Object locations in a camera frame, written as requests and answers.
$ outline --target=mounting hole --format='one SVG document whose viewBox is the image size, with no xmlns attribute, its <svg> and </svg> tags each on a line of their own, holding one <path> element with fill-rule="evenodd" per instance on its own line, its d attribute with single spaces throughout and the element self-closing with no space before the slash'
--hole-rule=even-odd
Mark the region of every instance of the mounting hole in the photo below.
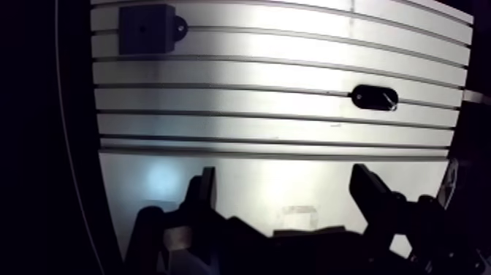
<svg viewBox="0 0 491 275">
<path fill-rule="evenodd" d="M 185 35 L 188 33 L 188 24 L 184 20 L 184 18 L 180 16 L 174 17 L 174 41 L 180 41 L 182 40 Z"/>
</svg>

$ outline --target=black plastic part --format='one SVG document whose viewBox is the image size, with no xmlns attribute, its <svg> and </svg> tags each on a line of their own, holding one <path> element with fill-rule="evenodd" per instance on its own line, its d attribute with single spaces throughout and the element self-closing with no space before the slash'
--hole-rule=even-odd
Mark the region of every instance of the black plastic part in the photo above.
<svg viewBox="0 0 491 275">
<path fill-rule="evenodd" d="M 358 108 L 393 111 L 397 109 L 399 96 L 391 88 L 358 85 L 350 94 L 351 101 Z"/>
<path fill-rule="evenodd" d="M 162 242 L 163 235 L 164 212 L 155 206 L 140 210 L 126 251 L 124 266 L 128 274 L 155 274 L 160 252 L 166 262 L 169 252 Z"/>
<path fill-rule="evenodd" d="M 174 17 L 174 41 L 181 41 L 188 33 L 188 23 L 181 16 Z"/>
<path fill-rule="evenodd" d="M 169 53 L 188 32 L 187 22 L 168 4 L 119 9 L 121 55 Z"/>
</svg>

